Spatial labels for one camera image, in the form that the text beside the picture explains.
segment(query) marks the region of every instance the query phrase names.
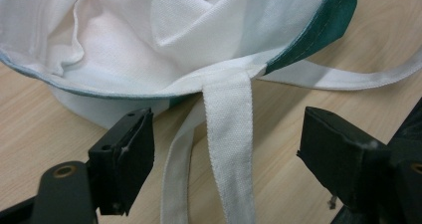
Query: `white fabric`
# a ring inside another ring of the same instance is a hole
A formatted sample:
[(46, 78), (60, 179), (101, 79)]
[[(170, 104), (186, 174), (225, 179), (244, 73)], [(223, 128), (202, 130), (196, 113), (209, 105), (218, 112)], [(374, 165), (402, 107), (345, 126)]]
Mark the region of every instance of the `white fabric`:
[(78, 93), (173, 96), (198, 69), (282, 51), (321, 1), (0, 0), (0, 53)]
[(260, 80), (312, 89), (354, 91), (378, 88), (396, 83), (409, 77), (421, 68), (422, 47), (406, 63), (387, 71), (360, 74), (328, 68), (301, 60), (288, 67), (265, 75)]
[[(90, 113), (91, 120), (104, 126), (116, 117), (102, 118), (102, 112), (118, 115), (143, 106), (135, 100), (202, 91), (211, 163), (226, 219), (253, 223), (250, 80), (263, 75), (266, 62), (289, 47), (321, 1), (0, 0), (0, 58), (22, 73), (72, 92), (53, 89), (68, 108)], [(301, 63), (266, 79), (355, 90), (395, 82), (419, 68), (405, 65), (382, 75), (361, 76)], [(351, 84), (364, 83), (350, 86), (344, 77), (350, 77)], [(133, 103), (110, 100), (104, 105), (103, 98)], [(168, 106), (166, 101), (153, 103), (159, 111)], [(191, 142), (203, 116), (200, 102), (171, 145), (162, 223), (188, 221)]]

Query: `bag handle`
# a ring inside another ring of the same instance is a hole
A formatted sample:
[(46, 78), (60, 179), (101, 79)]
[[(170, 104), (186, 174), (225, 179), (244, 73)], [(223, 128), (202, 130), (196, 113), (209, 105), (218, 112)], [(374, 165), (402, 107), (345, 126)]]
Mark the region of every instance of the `bag handle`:
[(301, 60), (269, 73), (261, 77), (260, 80), (311, 89), (356, 91), (378, 88), (399, 82), (421, 68), (422, 46), (403, 65), (383, 72), (370, 74), (346, 72)]
[[(421, 68), (422, 47), (403, 65), (379, 73), (352, 73), (299, 61), (261, 80), (354, 91), (396, 83)], [(255, 223), (251, 76), (245, 70), (232, 69), (207, 74), (202, 79), (204, 100), (194, 106), (170, 146), (163, 179), (161, 223), (188, 223), (187, 185), (193, 132), (205, 115), (210, 159), (226, 221)]]

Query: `white strap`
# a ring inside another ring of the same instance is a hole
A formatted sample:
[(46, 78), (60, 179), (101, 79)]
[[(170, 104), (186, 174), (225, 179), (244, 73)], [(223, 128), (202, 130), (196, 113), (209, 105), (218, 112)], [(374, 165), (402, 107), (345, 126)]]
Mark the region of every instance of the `white strap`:
[(396, 83), (421, 68), (422, 47), (403, 65), (383, 72), (371, 74), (346, 72), (302, 60), (261, 77), (260, 80), (312, 89), (354, 91)]
[(202, 100), (197, 102), (170, 146), (162, 186), (161, 223), (188, 223), (187, 185), (193, 132), (205, 120), (205, 110), (210, 159), (226, 221), (254, 223), (250, 77), (236, 69), (225, 71), (224, 75), (207, 76), (204, 84), (206, 109)]
[(255, 223), (252, 89), (245, 71), (203, 88), (212, 169), (227, 223)]
[(195, 127), (205, 121), (200, 99), (170, 145), (165, 163), (161, 197), (161, 223), (188, 223), (187, 186)]
[[(261, 78), (325, 90), (362, 90), (398, 82), (422, 68), (422, 49), (402, 66), (358, 74), (300, 61)], [(207, 119), (208, 145), (227, 223), (254, 223), (252, 91), (245, 71), (203, 77), (198, 101), (170, 146), (163, 180), (161, 223), (188, 223), (187, 185), (193, 132)]]

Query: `green fabric trim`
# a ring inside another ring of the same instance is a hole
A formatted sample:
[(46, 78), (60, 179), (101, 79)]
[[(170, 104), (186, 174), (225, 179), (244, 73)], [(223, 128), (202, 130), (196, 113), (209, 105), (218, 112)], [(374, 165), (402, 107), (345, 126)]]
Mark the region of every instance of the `green fabric trim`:
[(323, 0), (294, 42), (267, 63), (266, 74), (302, 60), (340, 38), (350, 23), (357, 0)]
[(170, 98), (169, 107), (170, 108), (173, 108), (173, 107), (179, 105), (180, 103), (186, 101), (188, 98), (193, 97), (194, 95), (195, 94)]

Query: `wooden table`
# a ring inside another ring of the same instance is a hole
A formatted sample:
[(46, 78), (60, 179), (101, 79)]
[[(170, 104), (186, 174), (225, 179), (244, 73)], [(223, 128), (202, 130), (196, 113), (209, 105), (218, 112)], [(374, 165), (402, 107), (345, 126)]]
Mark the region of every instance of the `wooden table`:
[[(359, 0), (346, 35), (313, 61), (356, 72), (395, 67), (422, 44), (422, 0)], [(361, 92), (312, 91), (256, 81), (254, 192), (259, 223), (328, 223), (330, 194), (296, 157), (305, 106), (336, 112), (388, 142), (422, 96), (422, 73)], [(170, 141), (197, 97), (154, 121), (156, 159), (129, 217), (100, 223), (158, 223), (163, 164)], [(0, 66), (0, 209), (36, 194), (49, 167), (88, 159), (106, 132), (59, 104), (48, 87)], [(224, 223), (208, 157), (206, 127), (196, 129), (189, 181), (191, 223)]]

